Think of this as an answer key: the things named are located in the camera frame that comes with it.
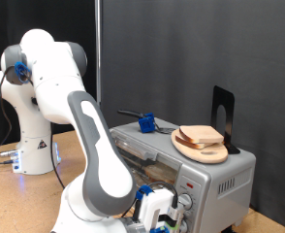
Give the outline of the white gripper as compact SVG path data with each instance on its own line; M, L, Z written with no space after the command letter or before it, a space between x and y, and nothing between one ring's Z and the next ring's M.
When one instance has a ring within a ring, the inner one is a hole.
M171 211L173 197L169 190L163 188L151 191L142 198L139 222L143 224L146 233L163 226L169 230L175 228Z

